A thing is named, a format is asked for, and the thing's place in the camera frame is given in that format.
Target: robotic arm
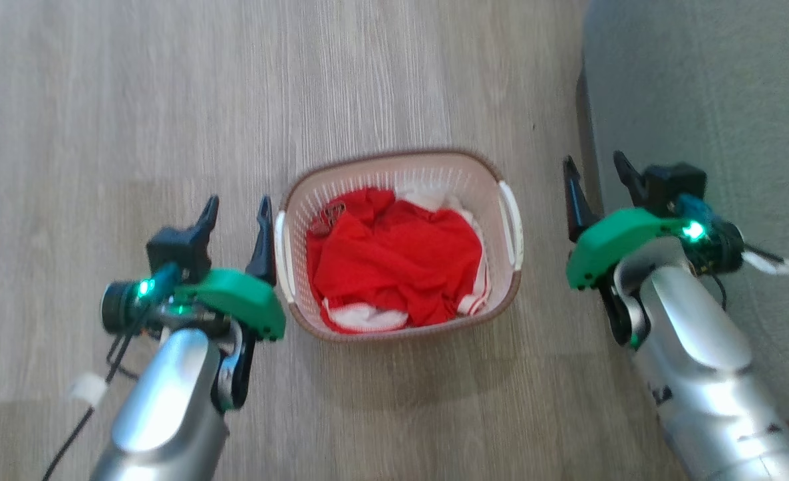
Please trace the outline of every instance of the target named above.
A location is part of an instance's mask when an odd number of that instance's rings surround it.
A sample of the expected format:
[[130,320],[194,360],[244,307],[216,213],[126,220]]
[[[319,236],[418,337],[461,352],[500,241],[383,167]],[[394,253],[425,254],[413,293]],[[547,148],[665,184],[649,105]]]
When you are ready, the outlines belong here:
[[789,480],[789,428],[754,374],[745,335],[697,280],[737,271],[734,225],[703,203],[705,172],[615,165],[635,208],[599,219],[563,162],[572,289],[596,289],[653,399],[664,440],[693,480]]
[[196,225],[151,238],[150,279],[116,281],[104,293],[108,333],[161,333],[164,342],[120,408],[94,480],[213,478],[228,436],[224,414],[247,398],[255,343],[284,336],[269,198],[245,273],[210,268],[218,202],[210,199]]

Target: green plastic part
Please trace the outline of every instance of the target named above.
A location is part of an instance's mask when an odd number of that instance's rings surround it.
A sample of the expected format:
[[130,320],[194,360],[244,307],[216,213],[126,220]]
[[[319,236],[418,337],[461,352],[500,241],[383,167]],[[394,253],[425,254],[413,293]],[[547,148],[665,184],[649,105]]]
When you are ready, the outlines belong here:
[[262,339],[276,341],[285,335],[285,313],[275,290],[240,271],[213,269],[199,284],[175,287],[174,297],[181,303],[198,301],[231,316]]
[[680,235],[687,221],[653,216],[642,207],[618,210],[584,231],[566,265],[572,289],[595,287],[620,259],[656,237]]

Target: wooden floor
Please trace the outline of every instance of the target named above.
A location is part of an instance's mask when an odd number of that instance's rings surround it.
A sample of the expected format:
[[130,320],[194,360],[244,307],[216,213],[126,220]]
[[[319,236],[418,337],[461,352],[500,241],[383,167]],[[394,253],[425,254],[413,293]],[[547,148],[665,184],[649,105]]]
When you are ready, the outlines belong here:
[[[105,372],[98,303],[222,198],[242,267],[260,195],[378,150],[482,152],[522,208],[522,288],[489,326],[385,347],[293,321],[256,350],[219,479],[681,479],[596,295],[565,287],[560,160],[583,155],[586,0],[0,0],[0,480],[37,479]],[[142,369],[153,348],[134,346]],[[117,380],[55,479],[83,479]]]

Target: red clothing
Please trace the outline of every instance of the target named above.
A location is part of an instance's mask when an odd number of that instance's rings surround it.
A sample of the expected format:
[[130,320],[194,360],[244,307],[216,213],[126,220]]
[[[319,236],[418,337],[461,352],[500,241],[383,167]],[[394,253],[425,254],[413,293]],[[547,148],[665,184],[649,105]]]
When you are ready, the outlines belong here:
[[[424,210],[391,191],[350,192],[330,202],[307,234],[311,290],[335,309],[366,303],[409,314],[407,325],[443,323],[471,295],[480,239],[455,210]],[[321,316],[333,331],[354,332]]]

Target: perforated basket wall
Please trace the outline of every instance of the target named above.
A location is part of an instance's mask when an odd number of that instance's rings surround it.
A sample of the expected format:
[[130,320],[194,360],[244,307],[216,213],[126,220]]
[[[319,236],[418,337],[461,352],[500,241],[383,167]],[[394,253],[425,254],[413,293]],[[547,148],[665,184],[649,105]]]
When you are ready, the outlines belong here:
[[[474,213],[486,243],[492,292],[474,316],[442,325],[401,331],[343,335],[320,317],[306,269],[305,233],[322,207],[339,195],[366,186],[396,189],[403,185],[445,188]],[[369,156],[314,170],[293,186],[275,219],[275,254],[279,286],[300,326],[326,341],[402,339],[450,331],[486,322],[507,308],[519,288],[522,268],[522,220],[516,199],[498,171],[468,152],[427,150]]]

